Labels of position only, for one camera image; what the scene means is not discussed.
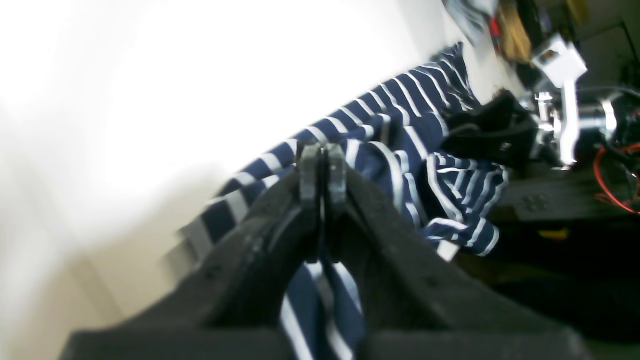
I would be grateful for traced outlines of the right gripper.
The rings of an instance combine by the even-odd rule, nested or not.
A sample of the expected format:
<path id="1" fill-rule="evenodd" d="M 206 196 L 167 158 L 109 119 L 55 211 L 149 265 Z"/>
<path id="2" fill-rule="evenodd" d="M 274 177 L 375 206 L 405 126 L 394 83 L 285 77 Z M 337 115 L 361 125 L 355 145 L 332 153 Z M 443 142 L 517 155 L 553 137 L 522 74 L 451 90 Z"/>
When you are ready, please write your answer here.
<path id="1" fill-rule="evenodd" d="M 509 91 L 487 104 L 445 118 L 448 135 L 439 148 L 457 158 L 522 168 L 531 160 L 573 168 L 579 152 L 612 141 L 620 121 L 612 88 L 559 89 L 540 80 L 531 91 L 532 114 Z"/>

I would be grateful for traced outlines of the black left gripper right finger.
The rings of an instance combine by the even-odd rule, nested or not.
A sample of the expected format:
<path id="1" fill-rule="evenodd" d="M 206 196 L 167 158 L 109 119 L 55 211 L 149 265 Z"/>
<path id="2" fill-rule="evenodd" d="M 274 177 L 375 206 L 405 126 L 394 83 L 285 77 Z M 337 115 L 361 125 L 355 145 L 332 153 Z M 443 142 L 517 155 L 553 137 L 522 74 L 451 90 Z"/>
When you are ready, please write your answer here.
<path id="1" fill-rule="evenodd" d="M 332 260 L 359 289 L 359 360 L 591 360 L 578 333 L 491 291 L 421 239 L 380 189 L 322 151 Z"/>

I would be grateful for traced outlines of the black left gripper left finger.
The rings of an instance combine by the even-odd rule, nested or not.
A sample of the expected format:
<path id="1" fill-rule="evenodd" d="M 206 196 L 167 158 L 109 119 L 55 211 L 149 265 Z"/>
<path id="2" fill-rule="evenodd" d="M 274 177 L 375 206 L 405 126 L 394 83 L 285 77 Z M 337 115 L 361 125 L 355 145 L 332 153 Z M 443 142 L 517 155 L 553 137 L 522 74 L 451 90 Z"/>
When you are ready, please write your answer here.
<path id="1" fill-rule="evenodd" d="M 322 157 L 305 146 L 176 290 L 121 325 L 74 333 L 62 360 L 294 360 L 278 321 L 291 278 L 318 257 Z"/>

